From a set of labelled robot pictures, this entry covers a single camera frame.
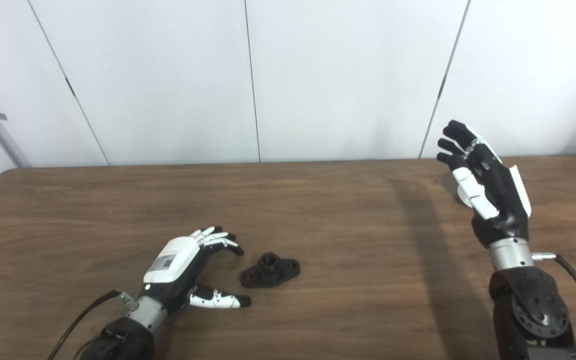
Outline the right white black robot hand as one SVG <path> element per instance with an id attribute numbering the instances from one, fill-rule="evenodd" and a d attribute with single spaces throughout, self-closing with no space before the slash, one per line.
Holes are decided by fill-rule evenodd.
<path id="1" fill-rule="evenodd" d="M 473 208 L 471 227 L 489 248 L 505 239 L 529 240 L 530 198 L 516 165 L 505 166 L 480 134 L 461 121 L 443 128 L 436 159 L 448 166 Z"/>

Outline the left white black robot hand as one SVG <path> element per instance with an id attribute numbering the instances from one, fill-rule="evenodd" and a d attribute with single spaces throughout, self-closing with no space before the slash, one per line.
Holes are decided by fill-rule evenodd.
<path id="1" fill-rule="evenodd" d="M 144 274 L 139 297 L 160 303 L 169 314 L 188 306 L 215 309 L 250 307 L 252 300 L 249 296 L 198 283 L 212 255 L 223 250 L 236 256 L 245 253 L 236 236 L 222 227 L 200 228 L 190 235 L 169 240 Z"/>

